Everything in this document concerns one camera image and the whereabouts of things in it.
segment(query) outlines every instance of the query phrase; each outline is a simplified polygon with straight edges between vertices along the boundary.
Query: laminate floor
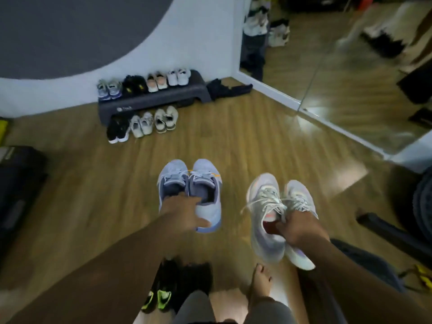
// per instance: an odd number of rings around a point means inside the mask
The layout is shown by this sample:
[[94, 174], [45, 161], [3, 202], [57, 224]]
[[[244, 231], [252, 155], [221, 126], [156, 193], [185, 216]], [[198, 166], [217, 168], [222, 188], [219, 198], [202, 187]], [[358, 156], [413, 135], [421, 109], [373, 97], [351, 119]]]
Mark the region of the laminate floor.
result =
[[[4, 259], [0, 318], [30, 302], [60, 278], [158, 216], [156, 181], [174, 158], [191, 166], [211, 160], [223, 180], [221, 229], [190, 234], [178, 246], [185, 262], [210, 261], [211, 300], [218, 320], [246, 315], [240, 288], [250, 283], [257, 258], [245, 194], [263, 172], [282, 186], [306, 184], [330, 235], [385, 258], [399, 270], [415, 261], [360, 227], [359, 208], [399, 225], [393, 200], [401, 201], [417, 177], [381, 161], [368, 149], [310, 122], [263, 94], [196, 102], [179, 109], [176, 130], [111, 145], [95, 104], [18, 118], [6, 145], [29, 145], [49, 158], [49, 178]], [[308, 322], [296, 269], [284, 259], [272, 266], [277, 297], [300, 324]], [[432, 309], [429, 296], [413, 294]], [[165, 323], [169, 315], [139, 315], [136, 322]]]
[[[362, 20], [375, 24], [399, 5], [375, 4]], [[412, 6], [396, 26], [395, 38], [409, 42], [430, 7], [431, 2]], [[411, 103], [396, 83], [404, 76], [398, 66], [423, 49], [432, 30], [405, 59], [383, 59], [361, 38], [338, 45], [361, 16], [360, 12], [287, 14], [273, 3], [271, 20], [289, 18], [291, 35], [284, 47], [267, 48], [263, 82], [302, 100], [303, 109], [395, 154], [429, 131], [408, 122], [421, 106]]]

